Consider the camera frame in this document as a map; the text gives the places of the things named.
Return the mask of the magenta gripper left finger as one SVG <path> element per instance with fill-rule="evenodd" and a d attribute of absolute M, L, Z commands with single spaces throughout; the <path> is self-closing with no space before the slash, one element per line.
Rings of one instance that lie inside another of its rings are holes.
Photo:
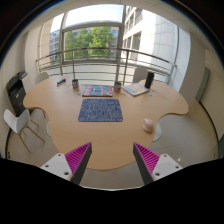
<path fill-rule="evenodd" d="M 86 143 L 67 154 L 57 153 L 41 169 L 79 185 L 91 154 L 92 145 Z"/>

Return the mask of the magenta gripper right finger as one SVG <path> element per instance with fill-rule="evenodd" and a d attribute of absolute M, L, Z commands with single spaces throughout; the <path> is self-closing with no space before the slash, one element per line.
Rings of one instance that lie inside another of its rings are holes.
<path fill-rule="evenodd" d="M 158 154 L 138 143 L 133 144 L 133 154 L 145 185 L 182 169 L 168 154 Z"/>

